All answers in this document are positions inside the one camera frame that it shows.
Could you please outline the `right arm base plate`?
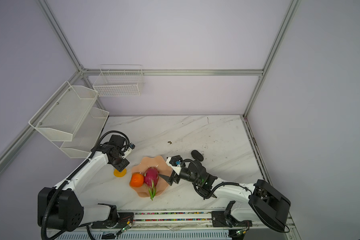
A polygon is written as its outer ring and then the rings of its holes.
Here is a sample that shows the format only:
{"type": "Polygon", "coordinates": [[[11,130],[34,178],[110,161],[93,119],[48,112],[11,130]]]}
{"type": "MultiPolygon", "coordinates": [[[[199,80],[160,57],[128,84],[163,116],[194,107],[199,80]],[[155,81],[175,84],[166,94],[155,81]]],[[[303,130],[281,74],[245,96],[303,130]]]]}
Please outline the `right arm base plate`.
{"type": "Polygon", "coordinates": [[[253,226],[252,221],[245,220],[239,222],[238,220],[234,219],[231,214],[228,214],[225,211],[212,211],[211,215],[213,227],[235,228],[253,226]]]}

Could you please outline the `aluminium mounting rail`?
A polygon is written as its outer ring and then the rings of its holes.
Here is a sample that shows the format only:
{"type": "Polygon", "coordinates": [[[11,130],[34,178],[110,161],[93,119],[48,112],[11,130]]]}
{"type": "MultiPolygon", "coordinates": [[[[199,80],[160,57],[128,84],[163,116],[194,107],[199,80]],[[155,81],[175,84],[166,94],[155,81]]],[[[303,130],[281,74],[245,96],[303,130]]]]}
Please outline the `aluminium mounting rail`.
{"type": "Polygon", "coordinates": [[[268,228],[260,220],[228,223],[226,211],[121,212],[115,227],[94,223],[65,232],[60,240],[249,240],[300,239],[292,218],[283,233],[268,228]]]}

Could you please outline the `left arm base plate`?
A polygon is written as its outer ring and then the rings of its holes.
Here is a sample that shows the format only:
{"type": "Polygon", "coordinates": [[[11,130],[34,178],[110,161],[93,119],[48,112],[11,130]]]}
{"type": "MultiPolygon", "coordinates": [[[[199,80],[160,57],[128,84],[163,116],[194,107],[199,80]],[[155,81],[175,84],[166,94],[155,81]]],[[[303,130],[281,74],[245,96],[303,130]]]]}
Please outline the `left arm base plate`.
{"type": "Polygon", "coordinates": [[[132,223],[135,214],[133,212],[118,212],[116,220],[106,220],[94,222],[91,225],[92,229],[122,229],[127,223],[132,223]]]}

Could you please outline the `pink scalloped fruit bowl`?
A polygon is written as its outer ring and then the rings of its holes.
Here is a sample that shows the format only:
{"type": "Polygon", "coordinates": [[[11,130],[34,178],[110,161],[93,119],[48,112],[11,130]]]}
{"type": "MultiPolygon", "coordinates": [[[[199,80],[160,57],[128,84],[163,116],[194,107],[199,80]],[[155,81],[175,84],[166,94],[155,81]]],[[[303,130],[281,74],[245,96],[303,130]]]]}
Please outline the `pink scalloped fruit bowl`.
{"type": "Polygon", "coordinates": [[[132,168],[129,185],[141,198],[153,200],[169,186],[161,175],[169,177],[171,173],[172,168],[167,165],[162,156],[144,157],[132,168]]]}

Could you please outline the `upper white mesh shelf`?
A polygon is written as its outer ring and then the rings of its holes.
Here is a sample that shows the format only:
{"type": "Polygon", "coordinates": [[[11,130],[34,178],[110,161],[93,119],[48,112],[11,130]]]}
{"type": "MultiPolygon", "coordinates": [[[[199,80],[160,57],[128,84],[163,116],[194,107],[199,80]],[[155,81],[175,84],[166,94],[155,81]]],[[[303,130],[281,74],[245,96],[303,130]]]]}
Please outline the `upper white mesh shelf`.
{"type": "Polygon", "coordinates": [[[64,82],[29,125],[51,142],[71,142],[98,96],[93,89],[64,82]]]}

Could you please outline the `lower white mesh shelf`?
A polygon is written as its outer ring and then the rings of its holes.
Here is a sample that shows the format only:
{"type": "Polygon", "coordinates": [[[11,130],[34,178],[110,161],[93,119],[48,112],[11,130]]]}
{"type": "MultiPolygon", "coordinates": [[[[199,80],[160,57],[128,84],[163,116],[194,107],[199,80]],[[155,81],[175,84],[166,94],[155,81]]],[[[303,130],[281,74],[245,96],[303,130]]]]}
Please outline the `lower white mesh shelf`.
{"type": "Polygon", "coordinates": [[[108,120],[109,112],[92,108],[71,142],[53,144],[71,159],[86,158],[99,139],[108,120]]]}

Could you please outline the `yellow fake fruit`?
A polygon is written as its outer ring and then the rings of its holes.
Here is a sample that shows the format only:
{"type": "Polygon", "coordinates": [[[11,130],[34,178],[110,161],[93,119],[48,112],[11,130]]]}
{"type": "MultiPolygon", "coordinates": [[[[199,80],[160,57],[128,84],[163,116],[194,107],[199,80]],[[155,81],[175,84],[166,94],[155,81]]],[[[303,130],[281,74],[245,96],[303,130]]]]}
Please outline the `yellow fake fruit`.
{"type": "Polygon", "coordinates": [[[114,170],[114,176],[117,178],[122,178],[127,174],[127,169],[123,169],[121,172],[117,169],[114,170]]]}

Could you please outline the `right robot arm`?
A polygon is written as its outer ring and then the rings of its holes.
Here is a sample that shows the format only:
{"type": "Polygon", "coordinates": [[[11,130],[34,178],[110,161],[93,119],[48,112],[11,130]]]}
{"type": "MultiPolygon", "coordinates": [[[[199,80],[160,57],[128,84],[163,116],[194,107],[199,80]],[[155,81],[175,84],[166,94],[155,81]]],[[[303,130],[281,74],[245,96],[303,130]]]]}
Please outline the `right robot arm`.
{"type": "Polygon", "coordinates": [[[166,164],[172,169],[171,175],[159,174],[169,185],[180,180],[192,183],[195,192],[204,200],[210,198],[228,199],[225,210],[227,225],[235,226],[245,222],[241,204],[248,204],[258,219],[269,229],[278,233],[288,233],[290,200],[265,180],[254,184],[225,181],[209,174],[198,160],[183,160],[180,156],[168,157],[166,164]]]}

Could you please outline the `orange fake fruit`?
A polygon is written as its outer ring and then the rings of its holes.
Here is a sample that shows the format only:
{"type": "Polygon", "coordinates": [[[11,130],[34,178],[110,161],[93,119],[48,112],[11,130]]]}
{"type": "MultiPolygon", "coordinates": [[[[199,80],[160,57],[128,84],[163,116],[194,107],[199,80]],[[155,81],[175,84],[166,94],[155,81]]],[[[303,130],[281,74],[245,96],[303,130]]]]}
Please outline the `orange fake fruit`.
{"type": "Polygon", "coordinates": [[[144,182],[144,175],[141,173],[133,173],[129,185],[132,188],[140,188],[143,186],[144,182]]]}

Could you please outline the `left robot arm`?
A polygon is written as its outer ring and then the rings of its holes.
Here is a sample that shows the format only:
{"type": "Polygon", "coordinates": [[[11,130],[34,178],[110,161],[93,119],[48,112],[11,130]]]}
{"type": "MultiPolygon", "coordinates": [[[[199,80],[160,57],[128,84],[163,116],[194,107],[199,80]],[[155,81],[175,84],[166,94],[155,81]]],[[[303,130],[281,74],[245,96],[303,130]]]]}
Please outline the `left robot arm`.
{"type": "Polygon", "coordinates": [[[105,166],[122,172],[129,165],[127,155],[135,148],[122,132],[109,131],[109,141],[101,136],[89,156],[64,180],[52,188],[43,188],[38,194],[38,225],[72,232],[85,224],[101,222],[113,227],[119,222],[115,205],[97,203],[85,206],[79,197],[91,179],[105,166]]]}

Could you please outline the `pink fake dragon fruit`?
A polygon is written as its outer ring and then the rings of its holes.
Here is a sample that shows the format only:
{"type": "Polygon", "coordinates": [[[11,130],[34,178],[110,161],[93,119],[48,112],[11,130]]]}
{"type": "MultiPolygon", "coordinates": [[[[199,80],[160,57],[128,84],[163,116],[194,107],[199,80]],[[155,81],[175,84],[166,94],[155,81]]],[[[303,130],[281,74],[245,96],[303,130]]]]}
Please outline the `pink fake dragon fruit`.
{"type": "Polygon", "coordinates": [[[154,168],[148,168],[144,173],[144,184],[148,188],[150,199],[153,200],[157,193],[157,184],[159,181],[159,171],[154,168]]]}

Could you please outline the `white mesh shelf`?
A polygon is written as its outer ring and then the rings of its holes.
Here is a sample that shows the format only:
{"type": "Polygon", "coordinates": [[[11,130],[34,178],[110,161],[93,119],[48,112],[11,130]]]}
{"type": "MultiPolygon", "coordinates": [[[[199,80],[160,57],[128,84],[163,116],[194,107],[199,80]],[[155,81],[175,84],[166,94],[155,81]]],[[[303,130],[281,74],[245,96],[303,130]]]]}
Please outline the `white mesh shelf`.
{"type": "Polygon", "coordinates": [[[93,89],[64,82],[29,125],[51,142],[71,142],[98,96],[93,89]]]}
{"type": "Polygon", "coordinates": [[[108,120],[109,112],[92,108],[71,142],[53,144],[71,159],[86,158],[99,139],[108,120]]]}

